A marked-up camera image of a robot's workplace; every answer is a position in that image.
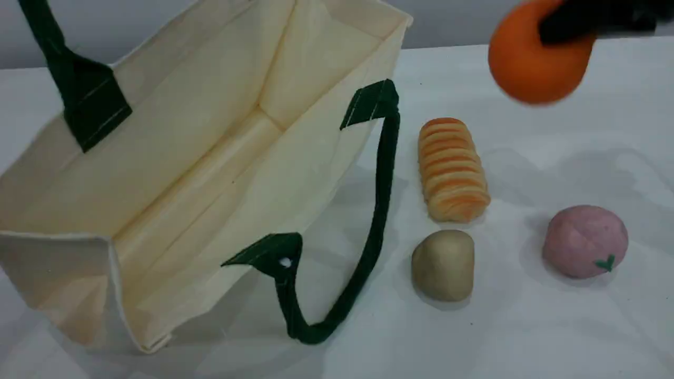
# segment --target gray wall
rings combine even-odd
[[[50,0],[69,46],[112,63],[194,0]],[[520,0],[388,0],[411,13],[406,48],[489,41],[498,21]],[[659,31],[674,34],[674,25]],[[0,69],[43,66],[18,0],[0,0]]]

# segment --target green leaf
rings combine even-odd
[[[603,268],[604,270],[611,272],[613,271],[613,263],[615,262],[615,256],[613,254],[609,255],[609,259],[607,260],[597,260],[594,261],[594,265]]]

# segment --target green fabric strap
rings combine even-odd
[[[398,94],[391,80],[374,83],[356,92],[340,129],[350,125],[384,119],[377,148],[375,210],[370,232],[361,259],[351,279],[325,320],[308,325],[302,315],[295,291],[297,268],[302,254],[302,236],[299,233],[271,234],[238,253],[222,266],[248,264],[271,276],[276,282],[276,293],[288,335],[302,343],[314,345],[325,341],[346,319],[375,267],[384,242],[384,228],[391,200],[393,169],[400,128]]]
[[[70,132],[86,152],[124,121],[131,108],[111,68],[65,46],[47,0],[19,0],[19,4],[61,93]]]

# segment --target beige clay ball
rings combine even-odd
[[[474,247],[472,238],[462,231],[431,234],[412,254],[412,280],[432,299],[466,299],[472,293]]]

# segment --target striped bread roll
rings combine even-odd
[[[475,144],[457,119],[434,119],[421,128],[419,172],[429,214],[437,221],[469,223],[491,201]]]

